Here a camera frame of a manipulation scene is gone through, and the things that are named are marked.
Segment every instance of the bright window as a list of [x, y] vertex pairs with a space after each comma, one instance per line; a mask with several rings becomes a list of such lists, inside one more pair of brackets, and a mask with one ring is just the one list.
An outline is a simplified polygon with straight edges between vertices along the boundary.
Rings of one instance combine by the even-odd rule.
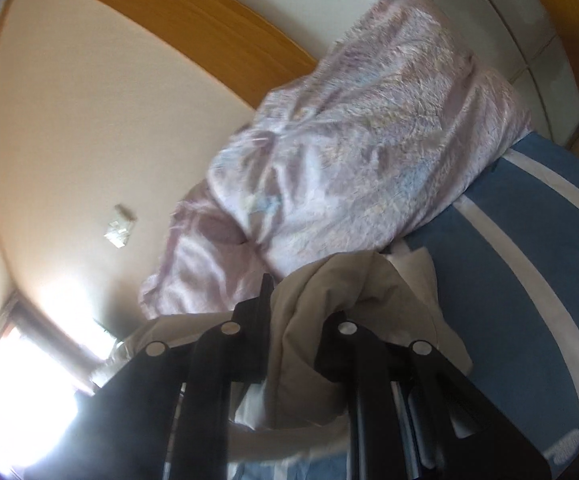
[[116, 339], [95, 322], [87, 293], [76, 280], [63, 278], [47, 286], [40, 307], [78, 344], [100, 359], [109, 357]]
[[0, 339], [0, 471], [21, 471], [58, 442], [77, 413], [73, 378], [12, 328]]

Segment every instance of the pink blanket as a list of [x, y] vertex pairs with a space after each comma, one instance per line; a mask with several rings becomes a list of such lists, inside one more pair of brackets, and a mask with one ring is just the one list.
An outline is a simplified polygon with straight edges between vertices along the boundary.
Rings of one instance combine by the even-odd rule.
[[230, 310], [332, 253], [430, 221], [531, 131], [431, 0], [375, 0], [313, 74], [271, 91], [178, 204], [149, 317]]

